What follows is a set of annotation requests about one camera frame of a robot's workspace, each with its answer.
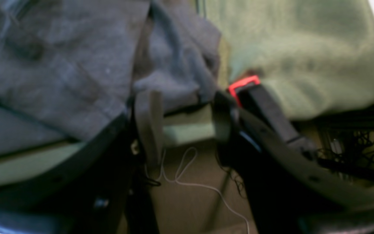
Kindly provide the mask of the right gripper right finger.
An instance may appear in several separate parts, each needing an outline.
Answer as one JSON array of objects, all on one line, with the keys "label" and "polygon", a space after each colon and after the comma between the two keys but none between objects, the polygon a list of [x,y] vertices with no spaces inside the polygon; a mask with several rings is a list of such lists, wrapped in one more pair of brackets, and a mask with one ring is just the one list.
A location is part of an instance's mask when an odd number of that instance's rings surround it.
[{"label": "right gripper right finger", "polygon": [[374,193],[289,148],[225,92],[213,101],[220,163],[243,179],[260,234],[374,234]]}]

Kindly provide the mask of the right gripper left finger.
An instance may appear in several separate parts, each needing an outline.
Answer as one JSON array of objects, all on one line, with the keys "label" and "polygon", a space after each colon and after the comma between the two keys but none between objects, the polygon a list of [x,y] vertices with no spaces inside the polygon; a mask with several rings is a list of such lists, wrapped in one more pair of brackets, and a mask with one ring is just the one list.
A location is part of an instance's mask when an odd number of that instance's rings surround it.
[{"label": "right gripper left finger", "polygon": [[125,111],[69,159],[33,179],[0,189],[0,234],[158,234],[144,166],[159,166],[163,101],[158,91],[131,97]]}]

